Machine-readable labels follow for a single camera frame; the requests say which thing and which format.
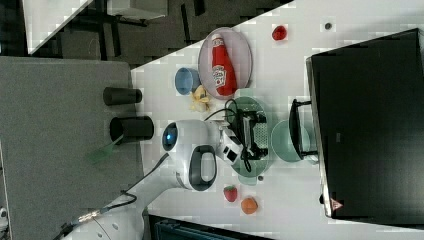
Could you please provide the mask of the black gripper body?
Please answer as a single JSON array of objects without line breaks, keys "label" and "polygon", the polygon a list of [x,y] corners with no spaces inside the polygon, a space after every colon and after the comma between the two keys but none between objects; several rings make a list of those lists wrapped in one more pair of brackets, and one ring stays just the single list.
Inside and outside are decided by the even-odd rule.
[{"label": "black gripper body", "polygon": [[242,160],[261,160],[268,155],[268,126],[263,111],[239,111]]}]

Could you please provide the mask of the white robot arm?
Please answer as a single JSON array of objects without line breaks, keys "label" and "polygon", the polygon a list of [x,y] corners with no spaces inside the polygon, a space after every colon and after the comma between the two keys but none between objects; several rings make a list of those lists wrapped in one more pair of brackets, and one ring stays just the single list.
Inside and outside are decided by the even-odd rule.
[{"label": "white robot arm", "polygon": [[55,240],[142,240],[144,209],[164,191],[209,189],[219,160],[242,178],[266,168],[267,117],[261,111],[232,110],[225,120],[180,120],[162,135],[165,154],[153,170],[110,204],[64,227]]}]

